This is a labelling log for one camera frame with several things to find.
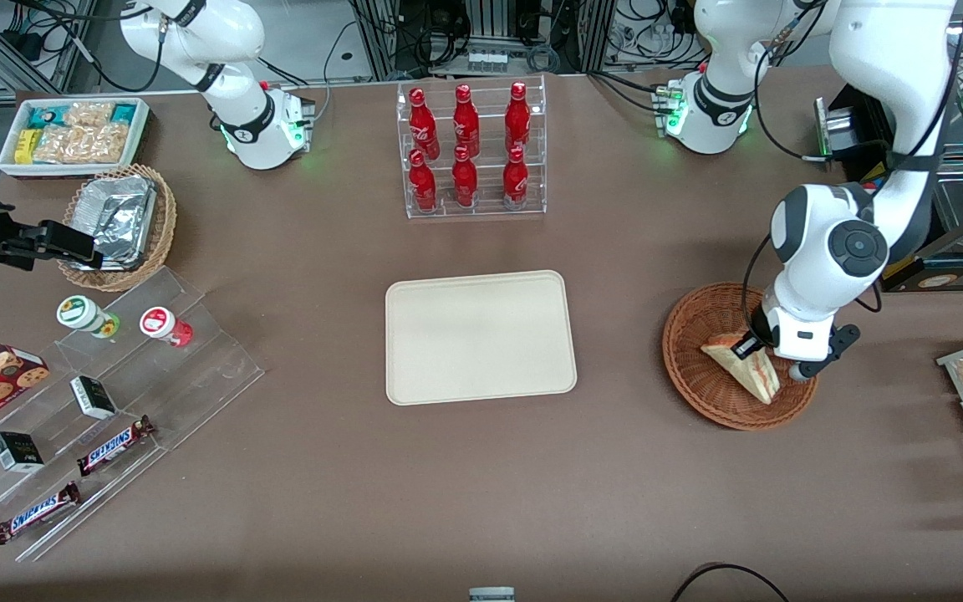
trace red bottle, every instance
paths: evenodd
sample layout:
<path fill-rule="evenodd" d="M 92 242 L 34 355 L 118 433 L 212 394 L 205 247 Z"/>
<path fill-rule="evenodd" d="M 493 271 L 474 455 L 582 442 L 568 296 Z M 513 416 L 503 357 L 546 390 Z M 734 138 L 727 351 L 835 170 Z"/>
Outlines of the red bottle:
<path fill-rule="evenodd" d="M 512 152 L 516 145 L 527 148 L 530 141 L 530 106 L 527 105 L 527 85 L 516 81 L 512 84 L 512 102 L 504 114 L 504 145 Z"/>
<path fill-rule="evenodd" d="M 478 126 L 478 109 L 471 102 L 471 87 L 456 85 L 456 113 L 451 116 L 456 127 L 456 144 L 464 145 L 470 156 L 482 152 L 482 133 Z"/>
<path fill-rule="evenodd" d="M 451 167 L 451 179 L 456 183 L 456 202 L 463 209 L 471 209 L 478 198 L 478 170 L 471 161 L 465 145 L 456 147 L 456 164 Z"/>
<path fill-rule="evenodd" d="M 415 197 L 415 204 L 418 211 L 432 213 L 436 211 L 436 180 L 433 179 L 433 172 L 425 164 L 425 156 L 418 149 L 411 149 L 408 155 L 411 160 L 411 171 L 408 172 L 408 179 L 411 180 L 411 191 Z"/>
<path fill-rule="evenodd" d="M 504 166 L 504 206 L 512 211 L 522 209 L 527 203 L 527 178 L 530 171 L 522 163 L 522 147 L 515 147 L 507 153 L 508 162 Z"/>
<path fill-rule="evenodd" d="M 411 137 L 414 138 L 415 148 L 421 149 L 426 159 L 434 161 L 441 155 L 441 144 L 436 141 L 433 111 L 425 106 L 425 92 L 421 88 L 412 88 L 408 98 L 411 99 Z"/>

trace brown table surface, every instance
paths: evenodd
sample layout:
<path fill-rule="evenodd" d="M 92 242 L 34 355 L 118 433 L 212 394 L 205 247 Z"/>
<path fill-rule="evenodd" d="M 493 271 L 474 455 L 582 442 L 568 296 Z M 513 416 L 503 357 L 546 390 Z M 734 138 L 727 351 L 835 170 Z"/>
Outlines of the brown table surface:
<path fill-rule="evenodd" d="M 864 336 L 805 414 L 715 426 L 660 364 L 666 313 L 741 279 L 793 186 L 839 176 L 756 125 L 696 156 L 592 80 L 546 80 L 549 213 L 482 224 L 406 220 L 392 84 L 335 89 L 313 152 L 265 172 L 226 152 L 199 95 L 150 96 L 145 163 L 180 206 L 169 264 L 268 373 L 42 560 L 0 548 L 0 599 L 447 602 L 512 585 L 523 602 L 656 601 L 710 561 L 798 601 L 963 599 L 963 415 L 934 365 L 963 348 L 963 293 L 845 309 Z M 774 69 L 763 88 L 776 135 L 809 151 L 811 100 L 838 77 Z M 38 220 L 76 187 L 4 176 L 0 198 Z M 759 285 L 778 270 L 765 255 Z M 538 269 L 566 279 L 576 389 L 390 404 L 387 287 Z M 0 342 L 60 338 L 70 293 L 56 264 L 0 267 Z M 750 598 L 770 599 L 714 573 L 684 599 Z"/>

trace brown wicker basket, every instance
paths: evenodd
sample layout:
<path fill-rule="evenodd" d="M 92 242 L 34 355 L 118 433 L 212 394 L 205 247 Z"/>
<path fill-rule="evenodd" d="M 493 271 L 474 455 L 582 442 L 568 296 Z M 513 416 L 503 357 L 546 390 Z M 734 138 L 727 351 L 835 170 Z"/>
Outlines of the brown wicker basket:
<path fill-rule="evenodd" d="M 95 178 L 123 178 L 123 176 L 144 176 L 158 186 L 154 216 L 150 220 L 150 235 L 145 250 L 146 259 L 138 269 L 130 272 L 85 272 L 73 270 L 65 266 L 65 263 L 58 262 L 58 267 L 65 274 L 65 277 L 77 286 L 102 290 L 104 293 L 119 293 L 122 290 L 129 290 L 150 278 L 151 274 L 163 266 L 166 257 L 169 255 L 169 247 L 173 243 L 173 228 L 176 227 L 176 201 L 173 199 L 173 191 L 169 190 L 165 180 L 161 179 L 157 171 L 145 165 L 130 165 L 114 171 L 107 171 L 106 174 L 99 174 Z M 73 210 L 76 210 L 79 196 L 80 191 L 77 191 L 73 195 L 73 201 L 69 203 L 69 208 L 65 210 L 64 222 L 66 224 L 73 220 Z"/>
<path fill-rule="evenodd" d="M 750 308 L 763 298 L 760 290 L 748 290 Z M 797 382 L 790 378 L 792 362 L 768 350 L 779 374 L 779 392 L 770 405 L 762 404 L 744 386 L 701 350 L 711 336 L 744 332 L 741 283 L 718 283 L 698 288 L 680 299 L 664 327 L 664 363 L 675 388 L 693 409 L 723 426 L 741 431 L 761 431 L 786 424 L 813 400 L 817 380 Z"/>

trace snickers wrapper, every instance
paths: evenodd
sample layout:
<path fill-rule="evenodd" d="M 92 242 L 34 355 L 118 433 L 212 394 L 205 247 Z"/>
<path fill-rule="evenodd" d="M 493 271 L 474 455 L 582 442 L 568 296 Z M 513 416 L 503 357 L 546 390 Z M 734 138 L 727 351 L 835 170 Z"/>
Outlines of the snickers wrapper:
<path fill-rule="evenodd" d="M 69 484 L 66 484 L 62 491 L 35 504 L 22 514 L 16 515 L 12 521 L 0 523 L 0 545 L 17 537 L 17 534 L 24 529 L 35 525 L 35 523 L 45 521 L 51 514 L 67 506 L 73 506 L 73 504 L 80 505 L 80 489 L 77 488 L 75 482 L 69 481 Z"/>
<path fill-rule="evenodd" d="M 80 467 L 80 476 L 91 475 L 96 468 L 108 464 L 150 433 L 154 433 L 154 426 L 150 423 L 148 416 L 144 415 L 136 422 L 131 423 L 129 428 L 125 428 L 121 433 L 115 435 L 110 441 L 103 443 L 102 446 L 97 446 L 94 451 L 77 460 L 77 466 Z"/>

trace acrylic bottle rack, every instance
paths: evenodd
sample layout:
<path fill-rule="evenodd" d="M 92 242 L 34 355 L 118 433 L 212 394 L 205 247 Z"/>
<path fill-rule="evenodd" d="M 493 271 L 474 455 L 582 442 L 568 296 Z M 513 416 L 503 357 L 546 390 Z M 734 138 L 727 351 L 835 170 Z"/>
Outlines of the acrylic bottle rack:
<path fill-rule="evenodd" d="M 396 100 L 396 124 L 400 140 L 400 166 L 404 172 L 404 199 L 408 218 L 440 220 L 443 217 L 513 217 L 538 216 L 548 209 L 547 163 L 548 152 L 546 114 L 547 102 L 545 79 L 530 77 L 493 77 L 467 79 L 471 86 L 471 99 L 478 109 L 481 125 L 481 154 L 474 157 L 478 171 L 478 199 L 471 209 L 460 207 L 455 201 L 451 181 L 451 167 L 455 164 L 456 135 L 452 129 L 451 116 L 456 110 L 456 84 L 461 81 L 423 80 L 399 84 Z M 507 165 L 507 149 L 504 145 L 504 114 L 511 100 L 512 83 L 522 81 L 527 85 L 527 105 L 530 105 L 530 142 L 525 148 L 523 163 L 530 171 L 527 179 L 527 201 L 522 209 L 512 211 L 504 206 L 504 166 Z M 441 145 L 438 159 L 428 161 L 436 178 L 436 211 L 421 213 L 414 202 L 408 174 L 411 165 L 408 153 L 414 148 L 411 137 L 411 103 L 408 92 L 422 88 L 425 103 L 436 118 L 436 138 Z"/>

